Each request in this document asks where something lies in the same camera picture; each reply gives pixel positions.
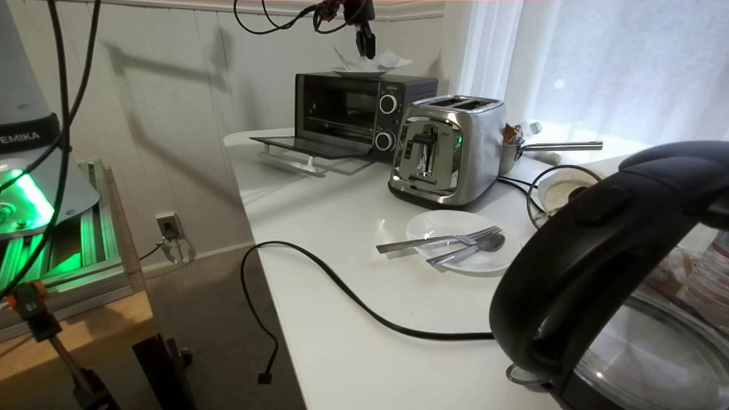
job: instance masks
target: white wainscoting wall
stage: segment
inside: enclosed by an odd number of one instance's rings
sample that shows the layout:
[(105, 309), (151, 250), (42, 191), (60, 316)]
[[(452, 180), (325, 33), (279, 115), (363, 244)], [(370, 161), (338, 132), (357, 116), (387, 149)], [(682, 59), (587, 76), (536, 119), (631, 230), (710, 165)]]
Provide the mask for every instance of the white wainscoting wall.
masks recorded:
[[(47, 5), (7, 1), (43, 94), (60, 112)], [(140, 254), (160, 239), (155, 215), (169, 211), (182, 220), (189, 256), (249, 243), (222, 138), (292, 126), (294, 75), (337, 66), (333, 45), (354, 55), (354, 29), (322, 36), (306, 19), (285, 32), (253, 36), (235, 22), (232, 2), (122, 1), (101, 8), (92, 74), (71, 128), (75, 159), (101, 158), (112, 167)], [(440, 33), (439, 8), (407, 5), (389, 4), (389, 14), (373, 23), (378, 49), (414, 60), (400, 74), (435, 75), (438, 43), (427, 39)], [(58, 8), (74, 97), (92, 4), (62, 1)], [(378, 15), (381, 9), (378, 4)], [(282, 15), (274, 18), (290, 18)], [(267, 26), (254, 12), (241, 19), (252, 28)], [(164, 261), (159, 252), (145, 264)]]

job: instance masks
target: white plate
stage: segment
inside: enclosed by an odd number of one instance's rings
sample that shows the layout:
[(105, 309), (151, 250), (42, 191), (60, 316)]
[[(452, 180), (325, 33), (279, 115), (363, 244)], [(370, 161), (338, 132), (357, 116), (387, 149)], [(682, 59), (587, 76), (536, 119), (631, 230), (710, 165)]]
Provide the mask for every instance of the white plate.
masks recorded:
[(339, 74), (342, 77), (359, 77), (359, 78), (377, 78), (387, 72), (387, 71), (383, 71), (383, 70), (349, 71), (348, 69), (345, 69), (344, 67), (338, 67), (336, 69), (332, 69), (332, 71)]
[[(491, 226), (500, 227), (503, 230), (502, 235), (506, 238), (506, 242), (500, 250), (482, 251), (462, 262), (443, 264), (444, 267), (457, 271), (488, 273), (508, 267), (521, 250), (521, 243), (514, 234), (506, 231), (497, 221), (469, 212), (429, 211), (411, 219), (405, 228), (405, 235), (410, 240), (423, 239), (431, 236), (468, 234)], [(450, 241), (450, 243), (444, 241), (416, 247), (416, 250), (426, 259), (430, 259), (463, 247), (464, 245), (457, 241)]]

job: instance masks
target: wooden table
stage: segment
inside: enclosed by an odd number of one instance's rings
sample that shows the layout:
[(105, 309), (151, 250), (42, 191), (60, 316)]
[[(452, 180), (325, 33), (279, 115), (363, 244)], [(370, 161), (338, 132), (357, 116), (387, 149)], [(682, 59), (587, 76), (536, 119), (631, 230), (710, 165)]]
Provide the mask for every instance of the wooden table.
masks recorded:
[[(124, 209), (108, 168), (106, 180), (122, 263), (135, 293), (62, 320), (58, 338), (86, 368), (133, 348), (163, 409), (193, 409), (179, 353), (176, 348), (173, 352), (167, 349), (155, 323)], [(4, 341), (0, 343), (0, 408), (69, 375), (49, 343), (37, 343), (30, 334)]]

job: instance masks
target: white countertop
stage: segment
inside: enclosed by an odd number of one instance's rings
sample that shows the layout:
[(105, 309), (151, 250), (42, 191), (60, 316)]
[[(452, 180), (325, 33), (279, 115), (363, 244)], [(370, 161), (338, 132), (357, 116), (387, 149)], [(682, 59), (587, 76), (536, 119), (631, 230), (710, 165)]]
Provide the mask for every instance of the white countertop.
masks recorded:
[[(292, 132), (225, 137), (255, 241), (290, 241), (312, 251), (375, 312), (398, 325), (489, 331), (488, 309), (500, 276), (437, 270), (413, 250), (378, 254), (376, 244), (405, 240), (408, 221), (426, 209), (388, 191), (387, 164), (317, 159), (350, 172), (316, 178), (270, 165), (257, 157), (263, 144), (249, 139)], [(591, 168), (611, 174), (618, 163)], [(546, 168), (522, 158), (509, 176), (532, 181)], [(498, 183), (486, 195), (476, 213), (499, 221), (525, 243), (535, 232), (525, 195)], [(377, 323), (304, 255), (266, 247), (260, 257), (309, 409), (559, 409), (548, 394), (507, 380), (511, 362), (495, 341), (400, 335)], [(276, 367), (273, 374), (275, 383)]]

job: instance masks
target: wall outlet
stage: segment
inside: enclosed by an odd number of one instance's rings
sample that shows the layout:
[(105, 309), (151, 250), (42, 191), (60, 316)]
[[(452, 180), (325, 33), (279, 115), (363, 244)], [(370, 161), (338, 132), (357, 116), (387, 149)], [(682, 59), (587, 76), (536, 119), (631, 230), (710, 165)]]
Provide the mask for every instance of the wall outlet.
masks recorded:
[(164, 212), (157, 214), (157, 226), (160, 227), (162, 236), (167, 239), (182, 239), (184, 231), (180, 219), (174, 212)]

